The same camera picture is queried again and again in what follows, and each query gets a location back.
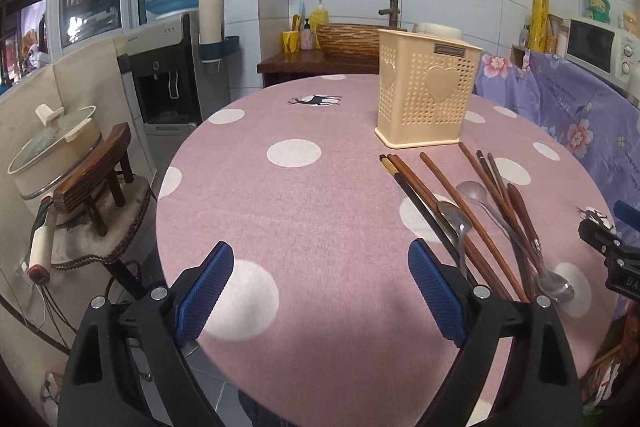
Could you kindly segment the steel spoon wooden handle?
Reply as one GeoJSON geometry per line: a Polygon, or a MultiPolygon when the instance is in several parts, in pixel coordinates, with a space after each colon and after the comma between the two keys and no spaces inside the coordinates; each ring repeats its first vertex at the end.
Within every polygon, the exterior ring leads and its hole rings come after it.
{"type": "Polygon", "coordinates": [[[533,251],[534,267],[538,272],[538,286],[544,295],[547,295],[556,303],[569,303],[575,297],[575,289],[562,275],[549,271],[542,257],[540,239],[534,227],[532,218],[524,202],[524,198],[518,188],[509,183],[506,191],[513,209],[520,219],[524,233],[533,251]]]}

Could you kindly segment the steel spoon long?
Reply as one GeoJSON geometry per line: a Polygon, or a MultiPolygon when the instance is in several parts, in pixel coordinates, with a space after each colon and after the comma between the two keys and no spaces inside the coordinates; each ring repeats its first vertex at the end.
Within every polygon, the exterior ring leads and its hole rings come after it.
{"type": "Polygon", "coordinates": [[[469,231],[472,230],[471,222],[456,205],[451,204],[451,202],[446,202],[446,200],[440,200],[438,202],[438,209],[454,230],[454,234],[456,234],[456,248],[459,256],[458,268],[465,280],[469,281],[470,277],[468,268],[466,267],[464,242],[469,231]]]}

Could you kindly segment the dark black chopstick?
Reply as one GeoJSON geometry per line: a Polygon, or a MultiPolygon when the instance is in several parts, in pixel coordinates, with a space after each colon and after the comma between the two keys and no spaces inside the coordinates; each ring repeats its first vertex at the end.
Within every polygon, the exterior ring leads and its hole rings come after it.
{"type": "MultiPolygon", "coordinates": [[[[488,161],[485,158],[483,152],[481,150],[477,150],[475,153],[475,156],[478,162],[480,163],[480,167],[482,167],[484,173],[486,174],[486,176],[488,176],[491,186],[494,188],[495,191],[500,192],[500,188],[498,187],[497,180],[494,174],[492,173],[492,170],[489,167],[488,161]]],[[[532,270],[530,269],[530,265],[528,263],[528,260],[526,259],[524,251],[522,251],[521,248],[518,247],[518,244],[515,243],[513,239],[511,239],[511,245],[514,250],[516,263],[518,264],[518,272],[520,272],[520,275],[521,275],[522,285],[523,285],[525,294],[529,300],[533,300],[536,297],[536,285],[533,279],[532,270]]]]}

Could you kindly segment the black gold-banded chopstick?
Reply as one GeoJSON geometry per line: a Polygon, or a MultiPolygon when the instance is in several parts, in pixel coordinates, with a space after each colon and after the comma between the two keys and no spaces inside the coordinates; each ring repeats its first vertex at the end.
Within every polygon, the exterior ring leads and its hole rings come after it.
{"type": "MultiPolygon", "coordinates": [[[[437,205],[432,205],[430,202],[423,199],[418,190],[409,180],[408,176],[405,176],[388,156],[381,155],[380,161],[385,169],[395,179],[397,184],[402,188],[402,191],[405,192],[408,199],[411,200],[413,206],[416,207],[416,211],[420,213],[420,216],[436,235],[439,242],[445,247],[451,259],[456,262],[456,265],[458,265],[459,256],[457,248],[454,246],[454,243],[451,242],[451,239],[454,238],[454,233],[452,233],[450,225],[446,225],[444,218],[436,210],[437,205]]],[[[469,282],[475,283],[473,275],[470,276],[469,282]]]]}

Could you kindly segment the clear plastic spoon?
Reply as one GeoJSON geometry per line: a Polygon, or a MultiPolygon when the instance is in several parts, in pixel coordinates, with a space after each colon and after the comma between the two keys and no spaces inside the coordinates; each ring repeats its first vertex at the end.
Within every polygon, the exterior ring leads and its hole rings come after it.
{"type": "Polygon", "coordinates": [[[466,198],[480,205],[486,213],[498,223],[499,227],[503,229],[504,234],[510,237],[512,241],[518,245],[518,248],[523,251],[526,257],[529,257],[529,251],[525,243],[525,239],[520,232],[516,231],[506,218],[502,217],[502,214],[497,208],[495,208],[488,199],[488,192],[484,185],[476,181],[463,181],[456,186],[456,189],[466,198]]]}

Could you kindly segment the pink polka dot tablecloth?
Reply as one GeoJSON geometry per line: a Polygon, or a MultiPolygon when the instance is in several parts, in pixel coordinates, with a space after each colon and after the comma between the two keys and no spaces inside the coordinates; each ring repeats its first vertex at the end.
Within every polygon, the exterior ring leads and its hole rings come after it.
{"type": "MultiPolygon", "coordinates": [[[[579,376],[617,297],[578,208],[610,213],[565,146],[473,96],[462,142],[492,153],[518,189],[544,261],[575,287],[559,316],[579,376]]],[[[200,337],[230,381],[299,426],[414,426],[458,350],[442,338],[408,269],[416,237],[451,262],[378,159],[378,78],[310,78],[240,98],[182,144],[158,194],[167,283],[220,241],[234,273],[200,337]],[[337,95],[340,104],[291,104],[337,95]]]]}

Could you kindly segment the purple floral cloth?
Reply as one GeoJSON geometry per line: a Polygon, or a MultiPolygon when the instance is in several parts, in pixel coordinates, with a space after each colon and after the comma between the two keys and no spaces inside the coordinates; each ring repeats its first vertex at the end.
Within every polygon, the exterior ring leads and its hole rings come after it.
{"type": "Polygon", "coordinates": [[[639,109],[582,68],[556,55],[532,52],[518,68],[507,58],[484,53],[474,92],[540,129],[538,140],[557,157],[533,154],[514,159],[532,174],[524,188],[543,228],[574,232],[578,211],[589,207],[610,215],[622,200],[639,207],[639,109]]]}

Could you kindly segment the small dark wooden stool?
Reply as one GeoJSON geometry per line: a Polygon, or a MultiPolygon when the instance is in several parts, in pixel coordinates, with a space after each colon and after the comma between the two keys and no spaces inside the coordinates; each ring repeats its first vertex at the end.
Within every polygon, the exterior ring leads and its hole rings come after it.
{"type": "Polygon", "coordinates": [[[94,190],[106,184],[117,207],[124,207],[126,198],[120,188],[116,166],[122,167],[126,183],[134,182],[128,157],[131,141],[129,124],[115,124],[110,135],[94,148],[74,172],[53,192],[53,207],[62,213],[72,213],[82,206],[99,236],[105,236],[108,228],[92,196],[94,190]]]}

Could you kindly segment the white microwave oven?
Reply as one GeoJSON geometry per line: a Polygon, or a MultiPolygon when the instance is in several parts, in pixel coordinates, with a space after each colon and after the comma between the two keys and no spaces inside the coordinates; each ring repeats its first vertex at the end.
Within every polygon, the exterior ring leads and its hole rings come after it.
{"type": "Polygon", "coordinates": [[[639,38],[591,18],[572,18],[565,58],[626,91],[639,63],[639,38]]]}

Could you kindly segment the white cooking pot with lid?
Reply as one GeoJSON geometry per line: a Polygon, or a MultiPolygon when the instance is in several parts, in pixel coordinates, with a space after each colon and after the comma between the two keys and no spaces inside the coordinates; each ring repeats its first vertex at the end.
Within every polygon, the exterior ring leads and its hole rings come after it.
{"type": "Polygon", "coordinates": [[[40,104],[42,128],[16,154],[8,168],[24,202],[40,199],[67,178],[101,143],[96,106],[67,113],[40,104]]]}

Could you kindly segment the beige plastic utensil holder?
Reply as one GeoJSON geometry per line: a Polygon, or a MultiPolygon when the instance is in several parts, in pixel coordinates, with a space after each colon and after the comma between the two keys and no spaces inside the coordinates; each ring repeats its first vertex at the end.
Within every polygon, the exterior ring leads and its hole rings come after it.
{"type": "Polygon", "coordinates": [[[458,39],[381,29],[378,139],[394,150],[459,142],[482,53],[458,39]]]}

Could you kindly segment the water dispenser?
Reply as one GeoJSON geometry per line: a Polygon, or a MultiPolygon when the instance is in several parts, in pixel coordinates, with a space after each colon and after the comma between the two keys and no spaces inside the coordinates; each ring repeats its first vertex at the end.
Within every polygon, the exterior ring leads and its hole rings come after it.
{"type": "Polygon", "coordinates": [[[195,10],[177,12],[130,30],[119,53],[129,72],[142,121],[172,132],[195,128],[231,101],[224,62],[205,63],[200,55],[195,10]]]}

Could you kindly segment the yellow roll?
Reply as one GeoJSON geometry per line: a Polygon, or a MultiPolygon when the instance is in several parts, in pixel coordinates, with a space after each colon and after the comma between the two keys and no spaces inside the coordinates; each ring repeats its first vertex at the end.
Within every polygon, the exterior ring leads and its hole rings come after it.
{"type": "Polygon", "coordinates": [[[546,48],[548,15],[549,0],[533,0],[528,38],[528,47],[532,51],[544,52],[546,48]]]}

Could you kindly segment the dark wooden counter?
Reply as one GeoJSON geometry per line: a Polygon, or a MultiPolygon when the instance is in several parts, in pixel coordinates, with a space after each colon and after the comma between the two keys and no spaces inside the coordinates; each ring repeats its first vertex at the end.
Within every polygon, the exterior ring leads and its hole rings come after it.
{"type": "Polygon", "coordinates": [[[325,75],[378,75],[373,58],[341,57],[321,50],[278,53],[257,65],[264,87],[307,77],[325,75]]]}

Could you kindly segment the woven basin sink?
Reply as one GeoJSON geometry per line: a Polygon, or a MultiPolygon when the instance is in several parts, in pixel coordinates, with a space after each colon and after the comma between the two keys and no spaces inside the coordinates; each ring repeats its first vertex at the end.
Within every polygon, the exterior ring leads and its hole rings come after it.
{"type": "Polygon", "coordinates": [[[360,24],[322,24],[317,28],[320,49],[341,57],[378,58],[380,30],[388,27],[360,24]]]}

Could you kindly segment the yellow mug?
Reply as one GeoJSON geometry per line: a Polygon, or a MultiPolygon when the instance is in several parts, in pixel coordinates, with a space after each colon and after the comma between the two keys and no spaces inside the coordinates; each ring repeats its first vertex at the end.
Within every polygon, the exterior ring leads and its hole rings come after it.
{"type": "Polygon", "coordinates": [[[281,34],[282,50],[286,54],[300,51],[300,32],[297,30],[283,31],[281,34]]]}

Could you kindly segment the pink small bottle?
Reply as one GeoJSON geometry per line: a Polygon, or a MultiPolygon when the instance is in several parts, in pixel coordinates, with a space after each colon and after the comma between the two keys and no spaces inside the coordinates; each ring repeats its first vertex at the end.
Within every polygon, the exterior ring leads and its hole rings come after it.
{"type": "Polygon", "coordinates": [[[302,29],[300,30],[300,49],[302,51],[311,51],[314,49],[314,31],[311,28],[308,18],[304,20],[302,29]]]}

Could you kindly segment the bamboo style faucet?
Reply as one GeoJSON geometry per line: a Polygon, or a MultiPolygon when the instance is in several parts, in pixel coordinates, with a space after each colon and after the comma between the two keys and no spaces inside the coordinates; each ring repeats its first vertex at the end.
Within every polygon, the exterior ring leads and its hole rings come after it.
{"type": "Polygon", "coordinates": [[[388,26],[390,26],[390,28],[399,27],[400,9],[398,0],[390,0],[388,2],[388,7],[385,9],[379,9],[378,14],[388,17],[388,26]]]}

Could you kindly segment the yellow soap bottle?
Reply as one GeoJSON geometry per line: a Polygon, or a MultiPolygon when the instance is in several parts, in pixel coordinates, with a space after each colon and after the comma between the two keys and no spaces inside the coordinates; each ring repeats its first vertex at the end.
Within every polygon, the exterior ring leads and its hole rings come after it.
{"type": "Polygon", "coordinates": [[[309,23],[313,32],[316,32],[320,26],[329,23],[329,12],[323,6],[322,0],[318,0],[317,7],[310,13],[309,23]]]}

